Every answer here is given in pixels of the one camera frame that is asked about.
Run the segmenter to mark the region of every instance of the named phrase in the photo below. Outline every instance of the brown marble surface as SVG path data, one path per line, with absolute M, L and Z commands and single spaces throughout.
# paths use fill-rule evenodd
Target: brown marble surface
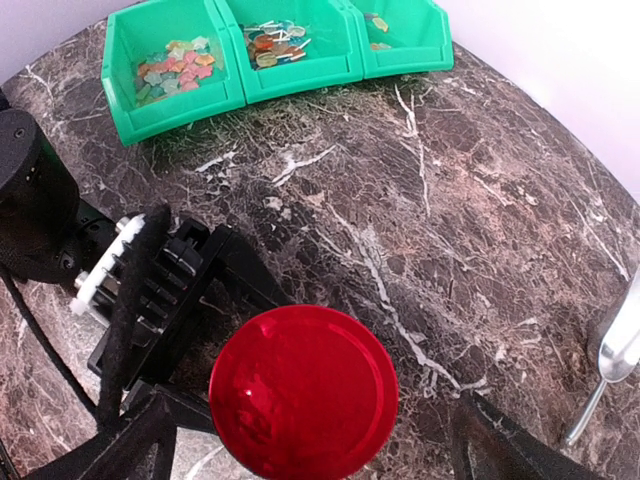
M 457 48 L 452 72 L 285 97 L 124 148 L 99 80 L 104 30 L 27 67 L 4 86 L 9 99 L 102 211 L 119 218 L 166 201 L 177 217 L 226 222 L 298 301 L 376 333 L 396 365 L 400 415 L 357 478 L 451 479 L 449 412 L 470 388 L 557 448 L 596 384 L 590 325 L 638 264 L 640 215 L 551 115 Z M 102 327 L 72 317 L 56 287 L 24 291 L 95 397 L 85 364 Z M 94 426 L 2 292 L 0 438 L 26 473 Z M 206 382 L 190 365 L 201 356 L 210 366 L 224 340 L 200 346 L 183 373 Z M 605 478 L 640 477 L 637 383 L 610 388 L 567 452 Z M 253 477 L 216 438 L 181 432 L 174 478 Z

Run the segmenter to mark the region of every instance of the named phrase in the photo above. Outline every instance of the red bowl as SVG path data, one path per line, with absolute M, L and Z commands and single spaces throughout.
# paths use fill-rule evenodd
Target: red bowl
M 255 474 L 339 480 L 388 440 L 398 381 L 384 347 L 357 320 L 296 305 L 238 330 L 216 360 L 209 401 L 221 440 Z

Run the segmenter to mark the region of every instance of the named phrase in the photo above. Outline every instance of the green plastic container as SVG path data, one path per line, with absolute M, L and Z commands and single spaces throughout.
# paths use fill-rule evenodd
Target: green plastic container
M 453 43 L 446 12 L 431 0 L 343 0 L 356 20 L 365 78 L 451 70 Z M 388 25 L 384 33 L 365 13 L 376 13 Z M 390 50 L 372 50 L 386 43 Z
M 172 40 L 198 36 L 209 39 L 213 76 L 197 90 L 136 107 L 137 65 Z M 102 84 L 124 145 L 246 105 L 231 38 L 213 0 L 152 0 L 112 14 Z
M 356 19 L 342 0 L 215 0 L 229 28 L 248 103 L 364 78 Z M 307 29 L 307 57 L 256 71 L 240 25 L 290 20 Z

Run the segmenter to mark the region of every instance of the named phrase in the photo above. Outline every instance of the wall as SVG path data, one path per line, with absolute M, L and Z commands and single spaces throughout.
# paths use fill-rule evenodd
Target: wall
M 455 40 L 527 91 L 640 201 L 640 4 L 437 0 Z M 0 0 L 0 84 L 134 0 Z

